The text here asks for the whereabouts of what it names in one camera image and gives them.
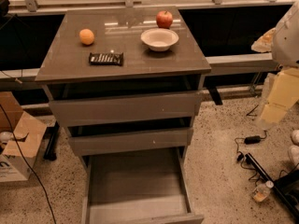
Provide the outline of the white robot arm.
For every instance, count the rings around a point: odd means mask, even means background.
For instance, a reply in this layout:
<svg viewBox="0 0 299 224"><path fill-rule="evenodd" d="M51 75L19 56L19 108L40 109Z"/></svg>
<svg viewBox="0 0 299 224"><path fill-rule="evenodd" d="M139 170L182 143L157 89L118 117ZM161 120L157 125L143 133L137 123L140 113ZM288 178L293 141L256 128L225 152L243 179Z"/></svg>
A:
<svg viewBox="0 0 299 224"><path fill-rule="evenodd" d="M264 81L256 125L269 130L278 124L299 100L299 2L280 19L275 28L260 36L251 49L269 51L281 66L276 74Z"/></svg>

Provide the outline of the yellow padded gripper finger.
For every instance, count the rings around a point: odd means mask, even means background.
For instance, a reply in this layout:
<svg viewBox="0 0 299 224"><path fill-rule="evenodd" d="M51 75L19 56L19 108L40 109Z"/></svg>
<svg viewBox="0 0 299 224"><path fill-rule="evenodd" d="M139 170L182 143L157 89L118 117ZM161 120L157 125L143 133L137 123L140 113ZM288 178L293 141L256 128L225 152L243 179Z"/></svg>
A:
<svg viewBox="0 0 299 224"><path fill-rule="evenodd" d="M278 124L299 101L299 69L282 69L268 74L263 84L257 126L269 130Z"/></svg>

